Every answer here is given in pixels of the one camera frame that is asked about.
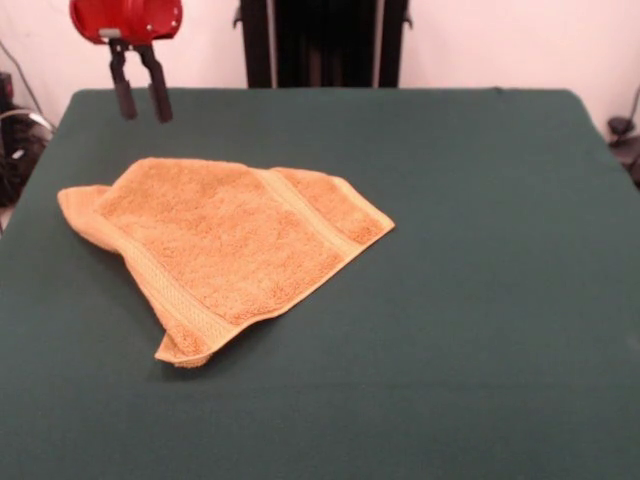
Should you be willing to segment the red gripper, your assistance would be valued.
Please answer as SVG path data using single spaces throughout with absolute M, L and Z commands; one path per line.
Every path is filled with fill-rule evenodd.
M 149 93 L 160 123 L 173 119 L 164 70 L 151 44 L 171 39 L 180 29 L 183 5 L 180 0 L 72 0 L 69 13 L 77 32 L 93 44 L 108 40 L 109 64 L 114 91 L 123 118 L 133 120 L 137 109 L 124 67 L 130 43 L 141 45 L 138 55 L 149 73 Z

